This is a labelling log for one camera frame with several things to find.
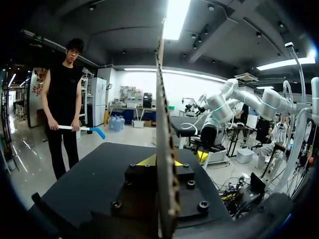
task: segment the refrigerator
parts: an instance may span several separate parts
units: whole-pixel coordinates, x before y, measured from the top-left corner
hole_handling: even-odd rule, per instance
[[[107,81],[101,78],[93,78],[91,93],[93,94],[93,125],[98,126],[103,123],[106,105]]]

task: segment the yellow triangle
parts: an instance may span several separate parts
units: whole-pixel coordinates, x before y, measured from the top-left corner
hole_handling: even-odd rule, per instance
[[[205,152],[202,152],[202,151],[197,151],[197,157],[198,157],[198,161],[201,163],[201,162],[204,162],[205,159],[208,157],[208,153],[205,153]]]
[[[145,166],[145,165],[155,166],[155,162],[156,162],[156,154],[153,154],[147,159],[144,159],[143,161],[139,162],[137,165],[138,166]],[[183,164],[175,160],[175,166],[183,166]]]

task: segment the blue handle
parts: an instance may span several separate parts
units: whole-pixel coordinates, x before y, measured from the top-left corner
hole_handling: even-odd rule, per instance
[[[99,128],[90,128],[91,131],[96,131],[102,139],[105,139],[105,134]]]

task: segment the black hair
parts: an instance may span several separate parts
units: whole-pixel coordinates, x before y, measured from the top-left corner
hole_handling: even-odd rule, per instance
[[[84,48],[84,42],[80,38],[74,38],[66,44],[67,50],[76,49],[81,53],[83,51],[83,48]]]

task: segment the glasses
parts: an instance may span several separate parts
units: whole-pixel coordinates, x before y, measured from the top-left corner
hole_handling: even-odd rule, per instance
[[[78,50],[74,50],[74,49],[70,49],[69,50],[72,54],[75,54],[75,55],[79,55],[80,52]]]

